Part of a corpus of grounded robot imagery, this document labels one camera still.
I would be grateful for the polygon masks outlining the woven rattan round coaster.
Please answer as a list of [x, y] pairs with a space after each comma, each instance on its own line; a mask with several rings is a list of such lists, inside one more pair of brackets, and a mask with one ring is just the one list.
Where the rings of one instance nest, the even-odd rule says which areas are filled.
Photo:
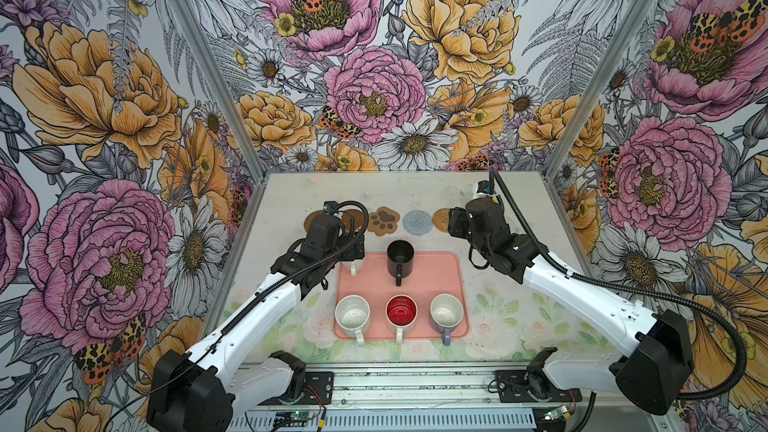
[[432, 215], [432, 223], [437, 230], [447, 233], [450, 223], [450, 209], [441, 208], [437, 210]]

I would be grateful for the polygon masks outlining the grey round felt coaster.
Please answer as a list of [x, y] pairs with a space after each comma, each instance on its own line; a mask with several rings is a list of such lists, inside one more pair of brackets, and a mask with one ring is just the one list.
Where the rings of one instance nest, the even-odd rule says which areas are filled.
[[423, 236], [433, 228], [432, 216], [423, 210], [412, 210], [402, 220], [405, 231], [413, 236]]

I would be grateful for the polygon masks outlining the dark brown round coaster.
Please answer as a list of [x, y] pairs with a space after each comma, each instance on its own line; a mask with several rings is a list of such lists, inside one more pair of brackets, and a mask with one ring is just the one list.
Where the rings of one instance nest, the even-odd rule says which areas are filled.
[[344, 210], [341, 219], [343, 222], [343, 234], [345, 236], [354, 235], [360, 230], [365, 230], [367, 228], [365, 215], [359, 210]]

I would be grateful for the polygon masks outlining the brown paw shaped coaster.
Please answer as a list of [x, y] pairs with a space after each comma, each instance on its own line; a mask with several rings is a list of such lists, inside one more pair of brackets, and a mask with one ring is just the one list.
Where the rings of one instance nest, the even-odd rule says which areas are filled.
[[394, 234], [398, 229], [400, 214], [388, 207], [379, 207], [369, 215], [367, 231], [378, 237]]

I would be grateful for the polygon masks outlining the black mug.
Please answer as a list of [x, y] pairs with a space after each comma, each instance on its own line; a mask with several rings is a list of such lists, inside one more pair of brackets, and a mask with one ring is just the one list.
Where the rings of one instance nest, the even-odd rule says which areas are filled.
[[386, 254], [387, 270], [394, 278], [395, 285], [401, 287], [413, 271], [415, 249], [408, 241], [396, 240], [389, 244]]

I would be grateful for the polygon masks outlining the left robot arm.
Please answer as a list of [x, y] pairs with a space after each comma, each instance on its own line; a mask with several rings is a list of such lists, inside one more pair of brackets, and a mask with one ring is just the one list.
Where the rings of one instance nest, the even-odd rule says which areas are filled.
[[358, 201], [327, 201], [309, 231], [272, 264], [256, 292], [233, 315], [183, 353], [156, 363], [146, 421], [158, 431], [224, 431], [232, 419], [303, 387], [304, 363], [278, 351], [241, 366], [272, 327], [350, 252], [364, 247], [369, 212]]

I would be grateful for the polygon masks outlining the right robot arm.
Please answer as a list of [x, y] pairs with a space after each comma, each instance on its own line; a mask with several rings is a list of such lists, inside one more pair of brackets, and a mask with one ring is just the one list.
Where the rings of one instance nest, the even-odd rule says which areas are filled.
[[451, 209], [448, 231], [494, 270], [553, 299], [613, 345], [613, 352], [601, 355], [544, 348], [527, 367], [536, 388], [622, 394], [647, 413], [667, 413], [694, 368], [679, 314], [656, 313], [587, 283], [530, 236], [512, 232], [502, 205], [489, 196]]

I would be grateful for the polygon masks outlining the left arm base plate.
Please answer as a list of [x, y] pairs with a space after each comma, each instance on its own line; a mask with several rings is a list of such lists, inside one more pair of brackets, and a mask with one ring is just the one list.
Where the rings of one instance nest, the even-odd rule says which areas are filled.
[[320, 397], [323, 405], [329, 405], [332, 401], [334, 379], [333, 372], [305, 372], [299, 378], [291, 379], [283, 395], [265, 400], [261, 405], [317, 405], [318, 401], [313, 392]]

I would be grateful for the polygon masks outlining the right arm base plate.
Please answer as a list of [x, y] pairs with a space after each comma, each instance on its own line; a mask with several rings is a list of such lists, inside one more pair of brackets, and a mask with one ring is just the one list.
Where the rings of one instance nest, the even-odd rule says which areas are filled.
[[542, 373], [523, 369], [497, 370], [488, 390], [502, 403], [578, 403], [583, 400], [578, 389], [558, 389]]

